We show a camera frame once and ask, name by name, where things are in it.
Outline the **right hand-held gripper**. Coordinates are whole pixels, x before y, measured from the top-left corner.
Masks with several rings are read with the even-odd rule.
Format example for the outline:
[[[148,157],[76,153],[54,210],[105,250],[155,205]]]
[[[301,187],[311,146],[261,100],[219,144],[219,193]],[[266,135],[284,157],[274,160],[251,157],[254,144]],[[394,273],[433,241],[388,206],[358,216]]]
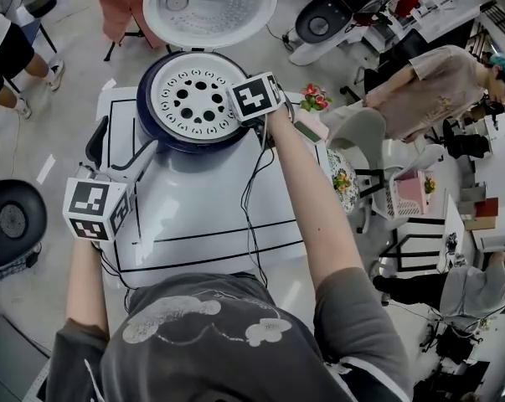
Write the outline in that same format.
[[[257,126],[271,112],[285,107],[293,121],[294,110],[272,72],[263,72],[226,88],[230,109],[242,127]]]

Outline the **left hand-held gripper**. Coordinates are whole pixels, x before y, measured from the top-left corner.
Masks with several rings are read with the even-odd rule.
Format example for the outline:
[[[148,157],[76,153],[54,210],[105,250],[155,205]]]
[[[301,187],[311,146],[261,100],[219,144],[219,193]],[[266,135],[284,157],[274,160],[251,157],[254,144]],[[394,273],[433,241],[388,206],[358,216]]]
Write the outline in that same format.
[[[85,147],[87,159],[96,170],[102,164],[103,141],[109,116],[103,116]],[[90,241],[114,241],[128,214],[135,182],[142,177],[154,155],[158,141],[146,142],[130,161],[111,165],[111,177],[91,168],[80,168],[67,180],[63,217],[73,236]]]

